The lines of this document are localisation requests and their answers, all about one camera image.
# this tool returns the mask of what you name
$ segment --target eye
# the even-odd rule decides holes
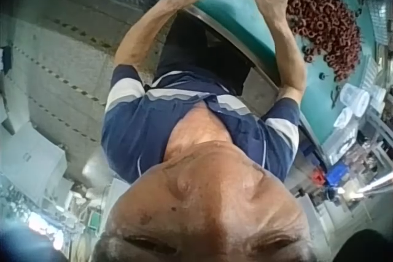
[[[177,249],[170,247],[164,242],[157,241],[148,237],[124,237],[124,241],[134,245],[135,247],[148,250],[151,252],[163,254],[163,255],[174,255],[177,253]]]

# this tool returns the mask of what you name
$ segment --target striped shirt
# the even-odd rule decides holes
[[[173,128],[203,101],[250,159],[284,181],[298,149],[299,106],[282,98],[262,118],[200,70],[173,71],[144,86],[133,66],[115,68],[101,144],[112,170],[133,183],[163,162]]]

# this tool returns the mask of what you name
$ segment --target black pants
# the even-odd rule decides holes
[[[166,38],[155,76],[189,71],[190,67],[207,70],[231,94],[240,96],[251,62],[226,40],[208,47],[205,25],[190,15],[179,13]]]

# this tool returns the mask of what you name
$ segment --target neck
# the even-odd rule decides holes
[[[210,141],[232,143],[225,125],[204,104],[196,105],[172,130],[164,161],[178,156],[194,145]]]

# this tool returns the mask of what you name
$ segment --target polo shirt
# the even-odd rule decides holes
[[[167,72],[151,86],[143,85],[133,66],[114,69],[101,138],[111,169],[133,183],[162,163],[173,128],[199,102],[225,125],[236,146],[284,181],[298,149],[298,104],[282,98],[259,118],[197,67]]]

